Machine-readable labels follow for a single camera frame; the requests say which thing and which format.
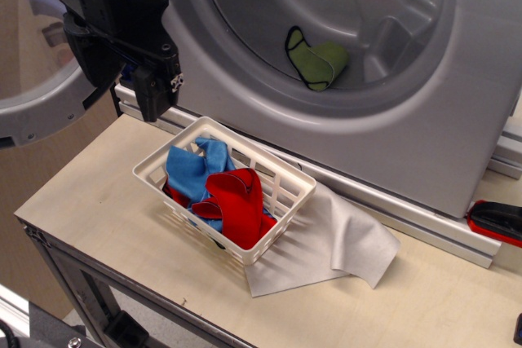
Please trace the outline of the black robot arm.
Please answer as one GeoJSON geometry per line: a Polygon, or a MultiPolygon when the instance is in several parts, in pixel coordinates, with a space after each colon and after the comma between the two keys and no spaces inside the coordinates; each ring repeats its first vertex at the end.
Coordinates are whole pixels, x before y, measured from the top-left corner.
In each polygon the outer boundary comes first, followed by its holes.
{"type": "Polygon", "coordinates": [[[169,0],[59,1],[69,46],[93,87],[131,88],[147,122],[177,103],[179,51],[162,23],[169,0]]]}

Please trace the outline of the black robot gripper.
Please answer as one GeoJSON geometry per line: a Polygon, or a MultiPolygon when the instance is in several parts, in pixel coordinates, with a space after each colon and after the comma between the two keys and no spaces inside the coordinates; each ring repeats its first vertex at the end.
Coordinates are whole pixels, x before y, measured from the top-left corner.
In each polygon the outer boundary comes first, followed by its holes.
{"type": "Polygon", "coordinates": [[[110,87],[125,64],[134,64],[135,96],[146,122],[178,103],[184,75],[161,23],[169,0],[59,1],[69,45],[94,87],[110,87]]]}

